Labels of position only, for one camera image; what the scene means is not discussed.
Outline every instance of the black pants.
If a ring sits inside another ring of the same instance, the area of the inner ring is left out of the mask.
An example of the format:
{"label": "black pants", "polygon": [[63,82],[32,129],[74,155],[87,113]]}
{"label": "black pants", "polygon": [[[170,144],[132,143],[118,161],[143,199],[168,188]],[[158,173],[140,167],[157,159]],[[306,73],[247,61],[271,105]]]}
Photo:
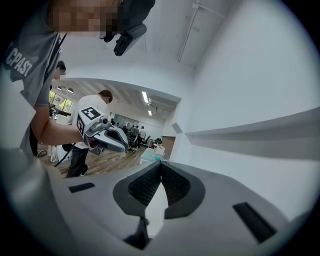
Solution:
{"label": "black pants", "polygon": [[138,137],[136,140],[138,141],[138,149],[140,149],[140,143],[142,142],[143,138]]}
{"label": "black pants", "polygon": [[32,131],[31,125],[29,127],[29,140],[30,140],[30,147],[32,150],[32,154],[34,156],[38,155],[38,140]]}
{"label": "black pants", "polygon": [[88,152],[89,148],[81,149],[76,146],[73,147],[71,164],[66,175],[67,178],[79,177],[80,174],[84,174],[87,171],[88,166],[85,163]]}

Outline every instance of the white ceiling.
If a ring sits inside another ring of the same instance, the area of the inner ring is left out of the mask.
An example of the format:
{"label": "white ceiling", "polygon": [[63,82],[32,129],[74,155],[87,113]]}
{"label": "white ceiling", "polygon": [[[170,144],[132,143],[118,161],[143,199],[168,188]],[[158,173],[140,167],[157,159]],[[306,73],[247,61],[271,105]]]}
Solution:
{"label": "white ceiling", "polygon": [[52,87],[56,89],[58,86],[66,89],[72,88],[74,94],[65,89],[63,89],[63,93],[75,100],[79,100],[87,95],[96,95],[107,89],[112,92],[113,101],[127,104],[131,108],[136,108],[144,112],[150,110],[154,117],[163,120],[170,116],[177,106],[177,103],[172,100],[150,93],[147,94],[150,100],[150,104],[147,105],[141,91],[111,84],[102,84],[92,81],[88,82],[84,80],[53,80]]}
{"label": "white ceiling", "polygon": [[[167,55],[178,61],[191,18],[194,13],[193,3],[197,0],[156,0],[149,16],[143,22],[147,32],[130,50],[139,49],[148,53]],[[200,0],[200,4],[227,17],[236,0]],[[210,11],[199,9],[185,46],[181,63],[196,68],[199,61],[212,42],[224,18]],[[113,50],[116,46],[115,37],[112,42],[104,43]]]}

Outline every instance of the desk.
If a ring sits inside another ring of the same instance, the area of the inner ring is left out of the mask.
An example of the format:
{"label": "desk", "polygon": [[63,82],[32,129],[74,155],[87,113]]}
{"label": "desk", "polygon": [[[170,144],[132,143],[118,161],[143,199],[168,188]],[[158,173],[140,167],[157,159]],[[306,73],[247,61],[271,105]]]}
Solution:
{"label": "desk", "polygon": [[163,155],[156,154],[155,150],[152,148],[147,148],[140,157],[140,165],[147,162],[153,162],[157,160],[162,160]]}

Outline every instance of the wooden floor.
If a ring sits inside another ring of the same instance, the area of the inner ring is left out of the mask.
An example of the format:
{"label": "wooden floor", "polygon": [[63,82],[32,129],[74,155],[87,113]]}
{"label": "wooden floor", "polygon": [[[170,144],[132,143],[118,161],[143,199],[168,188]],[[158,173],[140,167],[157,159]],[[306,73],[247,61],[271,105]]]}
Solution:
{"label": "wooden floor", "polygon": [[[41,150],[47,150],[47,145],[38,144],[38,152]],[[137,166],[140,164],[140,156],[146,150],[146,147],[141,147],[139,151],[135,154],[132,152],[128,153],[118,153],[113,151],[104,151],[100,156],[93,153],[88,153],[85,163],[90,167],[87,175],[107,173],[111,171],[122,170],[132,166]],[[51,162],[50,157],[45,155],[39,158],[45,166],[54,166],[57,162]],[[61,163],[58,166],[62,176],[65,178],[67,176],[70,161],[66,163]]]}

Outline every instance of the black slot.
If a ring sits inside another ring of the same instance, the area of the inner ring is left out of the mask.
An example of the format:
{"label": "black slot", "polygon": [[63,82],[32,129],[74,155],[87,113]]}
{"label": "black slot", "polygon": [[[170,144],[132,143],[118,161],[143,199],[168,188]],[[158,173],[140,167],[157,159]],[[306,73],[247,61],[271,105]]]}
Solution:
{"label": "black slot", "polygon": [[77,193],[79,191],[91,189],[93,187],[95,187],[95,185],[93,183],[84,183],[84,184],[80,184],[80,185],[76,185],[76,186],[70,186],[69,190],[71,193]]}
{"label": "black slot", "polygon": [[247,202],[235,204],[232,207],[259,243],[277,232]]}

